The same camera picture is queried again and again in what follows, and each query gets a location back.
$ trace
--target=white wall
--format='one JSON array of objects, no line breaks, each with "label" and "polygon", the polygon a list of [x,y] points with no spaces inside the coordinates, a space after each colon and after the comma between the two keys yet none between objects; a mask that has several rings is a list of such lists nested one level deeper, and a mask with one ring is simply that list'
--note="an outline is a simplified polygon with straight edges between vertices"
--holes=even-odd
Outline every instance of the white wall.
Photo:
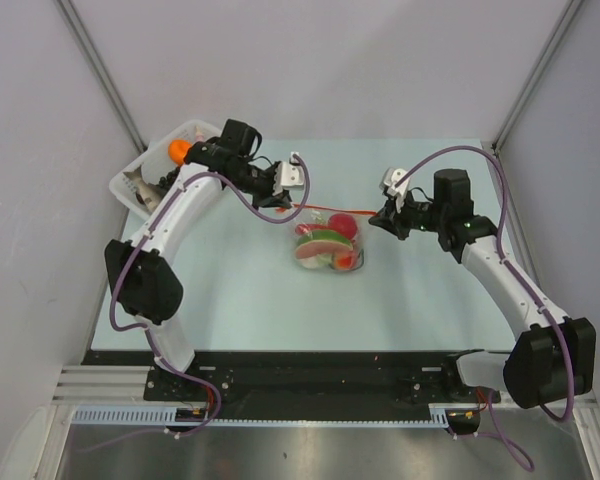
[{"label": "white wall", "polygon": [[133,157],[53,2],[0,1],[0,460],[80,354]]},{"label": "white wall", "polygon": [[143,139],[492,140],[567,0],[75,0]]},{"label": "white wall", "polygon": [[597,328],[600,402],[600,0],[585,3],[503,161],[540,281]]}]

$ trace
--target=orange object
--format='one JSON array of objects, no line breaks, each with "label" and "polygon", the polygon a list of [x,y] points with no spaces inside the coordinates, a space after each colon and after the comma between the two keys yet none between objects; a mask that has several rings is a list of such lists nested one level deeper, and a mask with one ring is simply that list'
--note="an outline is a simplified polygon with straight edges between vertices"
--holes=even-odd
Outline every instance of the orange object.
[{"label": "orange object", "polygon": [[187,156],[190,148],[191,144],[189,142],[176,138],[169,144],[169,158],[173,160],[173,163],[181,167],[184,165],[184,157]]},{"label": "orange object", "polygon": [[336,270],[351,270],[358,261],[358,252],[356,250],[345,253],[335,253],[333,255],[333,268]]},{"label": "orange object", "polygon": [[[299,203],[294,203],[293,207],[294,208],[298,208],[300,206]],[[321,207],[320,205],[305,205],[304,208],[310,208],[313,210],[326,210],[328,212],[342,212],[342,213],[350,213],[352,215],[367,215],[367,216],[374,216],[376,214],[376,212],[372,211],[372,210],[340,210],[338,208],[329,208],[329,207]],[[284,208],[284,207],[278,207],[276,208],[276,212],[278,213],[284,213],[286,212],[288,209]]]}]

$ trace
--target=metal floor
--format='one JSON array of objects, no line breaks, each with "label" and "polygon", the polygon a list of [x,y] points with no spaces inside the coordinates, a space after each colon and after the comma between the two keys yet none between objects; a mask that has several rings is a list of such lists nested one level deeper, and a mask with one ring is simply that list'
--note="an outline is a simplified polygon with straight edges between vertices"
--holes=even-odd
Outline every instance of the metal floor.
[{"label": "metal floor", "polygon": [[[499,411],[506,433],[531,455],[534,478],[592,478],[575,425],[538,411]],[[91,453],[77,449],[138,427],[73,426],[58,480],[108,479],[527,479],[504,446],[453,441],[442,430],[213,427],[175,441],[147,434]],[[493,431],[484,418],[483,431]]]}]

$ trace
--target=red gummy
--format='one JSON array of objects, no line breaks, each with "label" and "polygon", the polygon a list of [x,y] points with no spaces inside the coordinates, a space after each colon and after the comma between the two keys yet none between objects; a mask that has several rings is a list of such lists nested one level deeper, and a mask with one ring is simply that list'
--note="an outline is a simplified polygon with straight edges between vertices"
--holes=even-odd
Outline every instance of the red gummy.
[{"label": "red gummy", "polygon": [[358,234],[356,219],[347,213],[336,213],[329,217],[328,228],[335,230],[340,235],[353,240]]}]

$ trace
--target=red wire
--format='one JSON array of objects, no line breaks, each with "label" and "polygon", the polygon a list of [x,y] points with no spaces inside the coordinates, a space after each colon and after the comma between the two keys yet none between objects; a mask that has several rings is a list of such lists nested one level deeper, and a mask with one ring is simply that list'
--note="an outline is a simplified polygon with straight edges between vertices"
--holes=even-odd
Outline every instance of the red wire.
[{"label": "red wire", "polygon": [[484,396],[484,393],[482,393],[482,390],[480,390],[479,387],[476,388],[476,393],[478,395],[478,405],[480,403],[484,403],[484,407],[480,408],[479,411],[480,412],[484,412],[487,409],[487,407],[488,407],[488,405],[487,405],[487,398]]}]

